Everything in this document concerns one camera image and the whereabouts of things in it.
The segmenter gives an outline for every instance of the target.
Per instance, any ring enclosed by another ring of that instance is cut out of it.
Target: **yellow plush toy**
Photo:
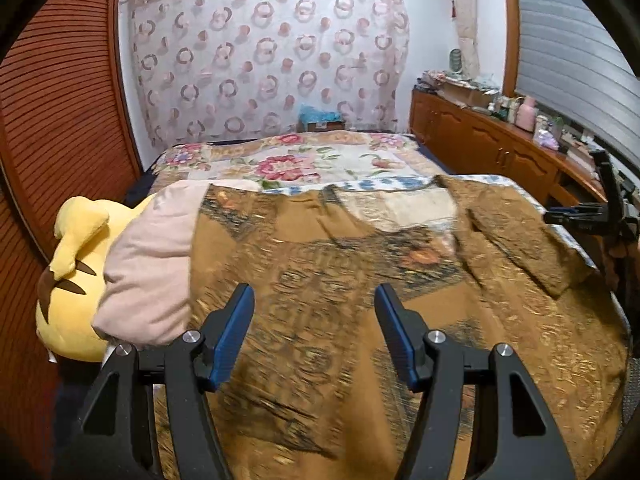
[[[135,209],[83,196],[63,203],[54,234],[60,243],[38,282],[36,332],[53,353],[102,361],[107,342],[91,327],[104,291],[104,261],[113,241],[150,202]]]

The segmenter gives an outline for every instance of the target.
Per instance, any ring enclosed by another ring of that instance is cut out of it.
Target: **pillow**
[[[100,336],[163,345],[186,330],[191,239],[210,184],[260,191],[249,180],[181,180],[159,191],[107,255],[104,294],[92,321]]]

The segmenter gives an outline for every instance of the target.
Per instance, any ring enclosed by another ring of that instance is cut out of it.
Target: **window blind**
[[[520,0],[516,91],[592,130],[640,168],[640,81],[581,0]]]

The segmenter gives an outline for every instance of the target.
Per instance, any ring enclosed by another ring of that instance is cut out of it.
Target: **curtain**
[[[453,0],[456,6],[456,28],[460,50],[462,51],[462,70],[470,77],[480,74],[478,59],[478,0]]]
[[[403,0],[130,0],[152,144],[273,136],[300,107],[395,129],[408,53]]]

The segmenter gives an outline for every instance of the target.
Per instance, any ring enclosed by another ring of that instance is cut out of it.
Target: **white wall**
[[[502,88],[507,52],[507,1],[478,0],[480,73]]]
[[[396,113],[398,127],[408,126],[411,105],[411,90],[415,79],[424,70],[444,70],[449,65],[449,52],[458,46],[455,24],[451,19],[450,0],[404,0],[411,27],[411,40],[406,68],[396,91]],[[148,140],[140,103],[136,93],[136,77],[129,49],[129,27],[127,16],[120,12],[120,59],[125,95],[129,107],[134,137],[144,168],[148,168],[159,155]]]

